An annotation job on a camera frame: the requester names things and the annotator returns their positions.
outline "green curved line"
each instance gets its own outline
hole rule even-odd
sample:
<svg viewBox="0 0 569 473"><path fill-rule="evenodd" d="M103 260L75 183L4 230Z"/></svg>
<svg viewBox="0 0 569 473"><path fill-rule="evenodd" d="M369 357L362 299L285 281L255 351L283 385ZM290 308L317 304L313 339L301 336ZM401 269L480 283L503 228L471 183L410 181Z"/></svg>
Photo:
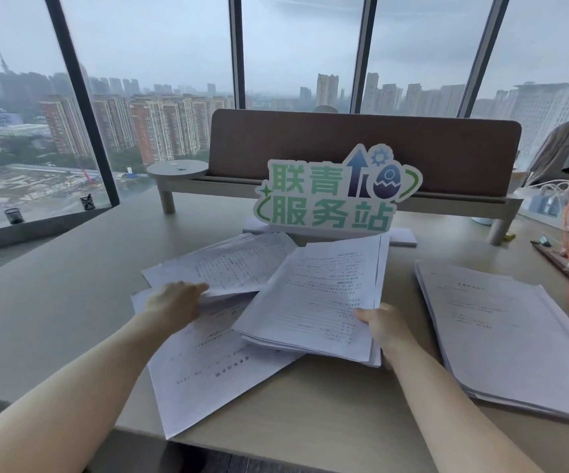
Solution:
<svg viewBox="0 0 569 473"><path fill-rule="evenodd" d="M263 201L256 208L256 214L258 215L258 217L260 217L261 219L263 219L264 221L267 221L267 222L271 222L271 219L269 219L268 217L265 217L263 214L261 214L261 209L262 209L262 206L264 206L269 199L271 199L271 196L263 199Z"/></svg>
<svg viewBox="0 0 569 473"><path fill-rule="evenodd" d="M405 169L405 174L409 174L410 176L412 176L414 178L414 183L411 185L409 189L407 189L404 193L402 193L399 196L399 199L402 199L403 197L407 196L407 194L412 192L416 188L416 185L418 184L418 174L416 174L414 171L410 169Z"/></svg>

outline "sky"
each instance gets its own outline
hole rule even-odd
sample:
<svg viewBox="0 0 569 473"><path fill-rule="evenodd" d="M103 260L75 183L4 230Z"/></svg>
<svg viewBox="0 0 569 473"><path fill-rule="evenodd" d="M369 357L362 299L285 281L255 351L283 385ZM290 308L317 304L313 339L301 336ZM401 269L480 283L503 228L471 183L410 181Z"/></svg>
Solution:
<svg viewBox="0 0 569 473"><path fill-rule="evenodd" d="M61 0L90 76L232 92L228 0ZM492 0L378 0L368 61L379 86L463 84ZM363 0L242 0L247 93L350 94ZM65 71L44 0L0 0L0 49L16 72ZM526 81L569 82L569 0L510 0L480 98Z"/></svg>

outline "gear icon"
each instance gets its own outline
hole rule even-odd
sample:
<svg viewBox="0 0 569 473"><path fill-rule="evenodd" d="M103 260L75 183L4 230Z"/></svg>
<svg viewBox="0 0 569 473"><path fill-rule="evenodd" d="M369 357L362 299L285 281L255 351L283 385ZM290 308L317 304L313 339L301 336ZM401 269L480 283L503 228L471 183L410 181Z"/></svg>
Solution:
<svg viewBox="0 0 569 473"><path fill-rule="evenodd" d="M390 159L390 155L384 150L378 149L372 154L372 164L382 166Z"/></svg>

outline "glass window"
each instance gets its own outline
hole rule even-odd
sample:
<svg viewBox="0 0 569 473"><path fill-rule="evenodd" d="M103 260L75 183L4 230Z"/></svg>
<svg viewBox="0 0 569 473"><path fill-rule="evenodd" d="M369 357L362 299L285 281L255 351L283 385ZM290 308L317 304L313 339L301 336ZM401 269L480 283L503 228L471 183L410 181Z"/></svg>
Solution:
<svg viewBox="0 0 569 473"><path fill-rule="evenodd" d="M350 111L363 0L242 0L248 109Z"/></svg>
<svg viewBox="0 0 569 473"><path fill-rule="evenodd" d="M569 121L569 0L510 0L471 117L521 124L520 168Z"/></svg>
<svg viewBox="0 0 569 473"><path fill-rule="evenodd" d="M234 108L228 0L61 0L121 198L146 166L207 161Z"/></svg>
<svg viewBox="0 0 569 473"><path fill-rule="evenodd" d="M493 0L378 0L361 112L455 117Z"/></svg>
<svg viewBox="0 0 569 473"><path fill-rule="evenodd" d="M108 206L44 0L0 0L0 227Z"/></svg>

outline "tower spire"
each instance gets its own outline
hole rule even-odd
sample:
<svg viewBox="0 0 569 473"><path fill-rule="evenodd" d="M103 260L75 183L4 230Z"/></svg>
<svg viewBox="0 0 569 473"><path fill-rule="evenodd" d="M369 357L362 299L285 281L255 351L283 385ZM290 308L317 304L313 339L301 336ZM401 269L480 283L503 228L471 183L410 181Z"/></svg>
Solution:
<svg viewBox="0 0 569 473"><path fill-rule="evenodd" d="M2 52L0 52L0 64L2 66L2 69L5 71L5 73L11 72L11 70L8 67L8 64L6 64L5 59L2 57Z"/></svg>

